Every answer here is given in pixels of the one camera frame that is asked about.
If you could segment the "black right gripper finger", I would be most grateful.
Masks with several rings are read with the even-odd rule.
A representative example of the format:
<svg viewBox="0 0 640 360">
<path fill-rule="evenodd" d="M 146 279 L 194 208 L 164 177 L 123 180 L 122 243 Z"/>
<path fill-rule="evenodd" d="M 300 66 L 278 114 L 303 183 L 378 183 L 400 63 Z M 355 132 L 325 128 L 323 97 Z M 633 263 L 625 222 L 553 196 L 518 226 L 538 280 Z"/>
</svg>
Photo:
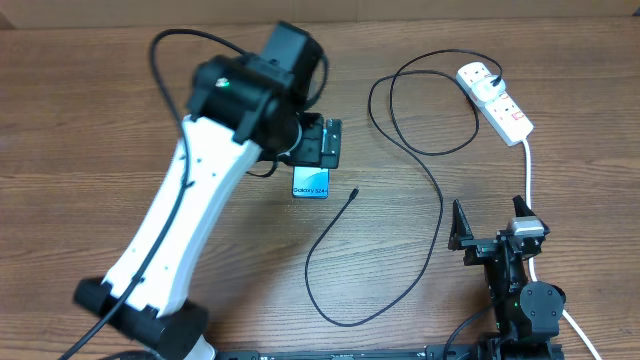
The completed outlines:
<svg viewBox="0 0 640 360">
<path fill-rule="evenodd" d="M 532 217 L 535 213 L 526 204 L 525 199 L 521 195 L 517 195 L 513 198 L 514 211 L 517 217 Z"/>
<path fill-rule="evenodd" d="M 470 224 L 458 199 L 452 204 L 452 224 L 448 241 L 448 249 L 463 250 L 474 240 Z"/>
</svg>

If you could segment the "blue Samsung smartphone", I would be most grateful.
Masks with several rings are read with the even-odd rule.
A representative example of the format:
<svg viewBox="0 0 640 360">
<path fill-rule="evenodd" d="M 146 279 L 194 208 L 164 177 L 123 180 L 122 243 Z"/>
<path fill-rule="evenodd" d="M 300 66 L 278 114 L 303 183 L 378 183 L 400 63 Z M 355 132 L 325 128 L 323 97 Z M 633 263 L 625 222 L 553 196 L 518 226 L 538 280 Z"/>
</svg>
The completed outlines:
<svg viewBox="0 0 640 360">
<path fill-rule="evenodd" d="M 329 196 L 330 172 L 316 167 L 293 169 L 292 195 L 295 198 L 326 199 Z"/>
</svg>

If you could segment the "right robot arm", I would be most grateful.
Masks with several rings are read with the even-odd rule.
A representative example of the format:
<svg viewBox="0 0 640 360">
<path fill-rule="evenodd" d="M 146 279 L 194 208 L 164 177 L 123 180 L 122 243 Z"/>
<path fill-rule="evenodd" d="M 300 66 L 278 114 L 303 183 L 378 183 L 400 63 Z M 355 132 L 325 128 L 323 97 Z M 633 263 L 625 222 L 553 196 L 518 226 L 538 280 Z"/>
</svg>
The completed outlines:
<svg viewBox="0 0 640 360">
<path fill-rule="evenodd" d="M 524 264 L 541 253 L 549 227 L 526 205 L 521 196 L 513 198 L 515 216 L 493 238 L 479 239 L 459 201 L 454 201 L 448 248 L 464 252 L 466 266 L 484 268 L 490 304 L 465 320 L 444 345 L 448 359 L 453 340 L 465 327 L 493 311 L 497 331 L 458 350 L 458 359 L 562 359 L 564 354 L 551 339 L 559 335 L 566 295 L 556 285 L 533 281 Z"/>
</svg>

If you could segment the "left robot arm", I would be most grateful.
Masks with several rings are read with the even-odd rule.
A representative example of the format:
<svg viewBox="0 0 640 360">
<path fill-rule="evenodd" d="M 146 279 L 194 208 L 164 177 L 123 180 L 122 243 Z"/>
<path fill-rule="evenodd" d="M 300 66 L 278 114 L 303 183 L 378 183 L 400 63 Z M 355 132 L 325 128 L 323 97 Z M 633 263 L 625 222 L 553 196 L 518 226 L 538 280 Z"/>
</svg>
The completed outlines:
<svg viewBox="0 0 640 360">
<path fill-rule="evenodd" d="M 128 248 L 101 278 L 80 281 L 75 302 L 140 344 L 135 359 L 212 359 L 207 310 L 188 297 L 209 235 L 235 187 L 259 161 L 334 169 L 338 120 L 313 111 L 311 86 L 328 58 L 306 31 L 274 27 L 265 47 L 233 47 L 193 75 L 166 176 Z"/>
</svg>

